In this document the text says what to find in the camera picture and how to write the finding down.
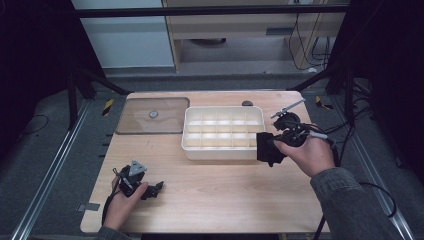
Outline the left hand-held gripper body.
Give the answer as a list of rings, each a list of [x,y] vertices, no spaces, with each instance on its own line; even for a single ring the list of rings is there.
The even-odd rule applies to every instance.
[[[141,185],[141,181],[145,175],[147,168],[136,160],[126,165],[120,172],[114,170],[118,178],[114,186],[114,193],[121,192],[126,197],[130,197]]]

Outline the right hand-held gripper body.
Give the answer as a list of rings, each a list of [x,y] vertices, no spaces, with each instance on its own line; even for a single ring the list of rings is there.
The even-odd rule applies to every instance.
[[[275,119],[273,126],[276,130],[281,131],[281,134],[275,137],[276,140],[284,142],[291,147],[300,147],[307,138],[309,130],[306,125],[300,121],[300,118],[290,109],[300,105],[305,101],[301,98],[299,101],[282,108],[271,116]]]

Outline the black sock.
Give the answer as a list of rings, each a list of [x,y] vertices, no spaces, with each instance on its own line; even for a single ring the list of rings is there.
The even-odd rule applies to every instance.
[[[275,136],[272,133],[260,132],[256,134],[257,160],[267,163],[270,167],[280,164],[286,157],[274,144]]]

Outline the white divided storage box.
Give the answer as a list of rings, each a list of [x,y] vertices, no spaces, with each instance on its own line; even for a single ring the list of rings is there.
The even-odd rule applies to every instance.
[[[264,131],[263,112],[255,106],[190,107],[181,147],[190,160],[255,160],[256,134]]]

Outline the person's left hand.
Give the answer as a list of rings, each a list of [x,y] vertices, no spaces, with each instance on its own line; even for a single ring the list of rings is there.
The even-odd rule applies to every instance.
[[[139,185],[136,191],[130,196],[126,197],[118,188],[118,178],[115,177],[112,181],[112,190],[114,192],[113,198],[108,206],[103,226],[112,230],[118,231],[121,226],[126,222],[127,218],[132,213],[135,206],[141,199],[148,187],[147,182]]]

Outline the person's right hand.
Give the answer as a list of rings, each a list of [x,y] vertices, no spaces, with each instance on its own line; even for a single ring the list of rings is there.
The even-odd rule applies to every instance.
[[[308,136],[300,147],[291,147],[280,141],[274,141],[274,145],[309,177],[335,167],[330,145],[322,139]]]

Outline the yellow black striped tape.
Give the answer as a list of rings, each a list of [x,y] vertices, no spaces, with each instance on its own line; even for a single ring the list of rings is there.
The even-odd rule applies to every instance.
[[[114,99],[109,99],[106,101],[105,106],[102,111],[102,116],[107,116],[110,112],[110,109],[114,103]]]
[[[333,105],[331,105],[331,104],[324,104],[324,103],[322,102],[322,100],[321,100],[320,96],[316,96],[316,97],[315,97],[315,104],[316,104],[316,106],[318,106],[318,107],[320,107],[320,108],[327,109],[327,110],[332,110],[332,109],[334,109]]]

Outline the grey tape piece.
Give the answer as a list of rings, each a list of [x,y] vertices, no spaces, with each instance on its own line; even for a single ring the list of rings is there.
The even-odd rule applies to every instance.
[[[81,203],[77,206],[76,210],[78,212],[98,211],[99,208],[100,205],[98,203]]]

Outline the transparent box lid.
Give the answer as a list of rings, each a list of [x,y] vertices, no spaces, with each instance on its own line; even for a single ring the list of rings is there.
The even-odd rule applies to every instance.
[[[127,99],[115,130],[120,135],[181,134],[187,97]]]

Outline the black stand legs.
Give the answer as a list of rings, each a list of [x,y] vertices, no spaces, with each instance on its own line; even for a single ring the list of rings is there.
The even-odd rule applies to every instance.
[[[77,91],[80,91],[84,99],[94,99],[97,94],[91,84],[92,81],[99,83],[119,95],[130,94],[129,90],[125,90],[118,85],[115,85],[105,77],[97,75],[88,69],[75,68],[74,70],[71,70],[66,79],[69,106],[69,130],[76,126],[78,120]]]
[[[328,78],[325,91],[332,95],[344,88],[344,116],[350,126],[354,125],[355,117],[353,111],[353,84],[354,71],[348,64],[337,63],[325,70],[313,75],[304,82],[288,88],[288,91],[301,92],[316,82]]]

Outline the light wooden desk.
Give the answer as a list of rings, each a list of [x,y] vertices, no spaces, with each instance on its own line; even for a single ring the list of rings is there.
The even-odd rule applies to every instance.
[[[312,5],[344,4],[350,0],[161,0],[165,7],[246,6],[246,5]],[[168,16],[166,23],[171,46],[188,39],[219,39],[282,36],[292,54],[295,66],[312,63],[316,39],[338,35],[343,13],[247,14]]]

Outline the black curtain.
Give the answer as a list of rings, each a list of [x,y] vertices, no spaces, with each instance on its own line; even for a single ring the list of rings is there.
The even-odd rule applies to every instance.
[[[372,85],[373,107],[424,184],[424,0],[349,0],[330,63]]]
[[[95,94],[85,70],[105,76],[83,24],[63,16],[72,0],[0,0],[0,168],[42,99],[78,77],[84,94]]]

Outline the white cabinet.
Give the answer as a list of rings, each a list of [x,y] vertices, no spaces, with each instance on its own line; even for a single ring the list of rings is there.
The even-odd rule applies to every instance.
[[[76,10],[155,8],[161,0],[71,0]],[[81,20],[104,69],[173,67],[164,17]]]

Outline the black horizontal bar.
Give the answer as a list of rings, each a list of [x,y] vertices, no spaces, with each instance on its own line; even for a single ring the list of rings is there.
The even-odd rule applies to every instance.
[[[349,4],[319,5],[246,5],[246,6],[200,6],[161,7],[127,9],[84,9],[74,10],[78,18],[111,17],[156,17],[156,16],[203,16],[203,15],[244,15],[244,14],[298,14],[298,13],[342,13],[350,10]]]

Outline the metal floor rail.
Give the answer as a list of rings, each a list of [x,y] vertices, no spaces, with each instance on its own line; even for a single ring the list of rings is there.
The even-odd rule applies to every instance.
[[[83,100],[81,103],[81,108],[77,112],[77,120],[72,128],[70,128],[59,149],[56,152],[52,163],[50,164],[43,180],[41,181],[30,205],[25,211],[24,216],[19,221],[19,224],[16,226],[13,234],[11,235],[11,240],[27,240],[35,222],[37,221],[46,200],[51,192],[53,185],[56,182],[56,179],[62,169],[63,164],[66,162],[68,154],[75,142],[75,139],[80,132],[80,129],[86,119],[87,111],[91,105],[90,100]]]
[[[403,213],[400,209],[399,201],[394,197],[394,194],[389,190],[386,182],[383,180],[376,165],[372,162],[371,155],[365,148],[364,142],[358,135],[359,126],[354,122],[350,126],[344,116],[344,100],[341,97],[331,96],[330,99],[334,103],[334,108],[340,119],[346,122],[344,128],[347,131],[344,145],[351,144],[352,150],[356,154],[358,164],[361,166],[366,181],[364,185],[369,186],[379,203],[379,206],[385,214],[389,215],[389,220],[398,230],[404,240],[416,240],[412,233]]]

